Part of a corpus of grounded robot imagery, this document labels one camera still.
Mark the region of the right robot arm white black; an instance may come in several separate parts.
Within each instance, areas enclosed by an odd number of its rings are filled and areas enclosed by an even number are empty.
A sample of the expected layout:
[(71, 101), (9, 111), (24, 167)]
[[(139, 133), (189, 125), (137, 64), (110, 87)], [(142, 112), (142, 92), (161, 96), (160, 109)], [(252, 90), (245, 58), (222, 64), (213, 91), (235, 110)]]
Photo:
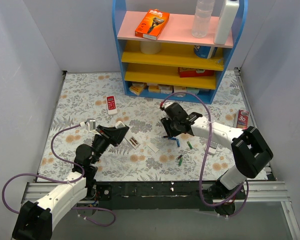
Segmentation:
[(253, 126), (241, 129), (211, 122), (200, 113), (187, 114), (176, 102), (163, 103), (160, 109), (166, 114), (160, 121), (168, 137), (189, 134), (211, 138), (232, 151), (235, 165), (216, 183), (217, 195), (222, 199), (233, 195), (235, 188), (246, 179), (254, 179), (274, 157), (260, 131)]

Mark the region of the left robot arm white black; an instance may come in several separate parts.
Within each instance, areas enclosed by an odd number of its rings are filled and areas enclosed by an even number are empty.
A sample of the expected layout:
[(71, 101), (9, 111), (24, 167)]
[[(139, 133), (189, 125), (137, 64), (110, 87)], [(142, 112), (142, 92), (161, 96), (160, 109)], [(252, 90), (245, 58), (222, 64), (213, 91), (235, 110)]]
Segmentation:
[(118, 146), (129, 127), (123, 123), (114, 127), (98, 125), (92, 130), (91, 145), (76, 148), (74, 164), (65, 180), (35, 202), (27, 201), (20, 209), (12, 232), (15, 240), (49, 240), (59, 221), (82, 199), (96, 196), (95, 175), (102, 154), (109, 146)]

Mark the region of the white battery cover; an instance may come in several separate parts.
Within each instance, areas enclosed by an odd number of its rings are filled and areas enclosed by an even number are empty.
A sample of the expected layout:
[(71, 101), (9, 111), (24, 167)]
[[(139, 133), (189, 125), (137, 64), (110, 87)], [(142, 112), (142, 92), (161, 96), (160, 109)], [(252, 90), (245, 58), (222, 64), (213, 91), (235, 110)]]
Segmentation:
[(147, 146), (154, 152), (154, 153), (157, 153), (159, 151), (159, 149), (154, 145), (152, 144), (151, 142), (147, 143)]

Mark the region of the white remote control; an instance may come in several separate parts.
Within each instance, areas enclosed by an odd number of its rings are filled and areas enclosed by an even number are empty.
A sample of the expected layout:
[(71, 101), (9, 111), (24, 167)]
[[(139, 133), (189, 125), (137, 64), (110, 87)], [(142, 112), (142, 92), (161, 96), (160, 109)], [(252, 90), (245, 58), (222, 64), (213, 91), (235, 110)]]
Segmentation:
[[(126, 127), (126, 125), (122, 122), (122, 121), (117, 121), (115, 124), (115, 128), (119, 129), (119, 128), (123, 128)], [(137, 139), (134, 137), (133, 133), (131, 132), (131, 130), (129, 129), (127, 131), (127, 133), (124, 136), (124, 139), (136, 150), (139, 146), (140, 143), (137, 141)]]

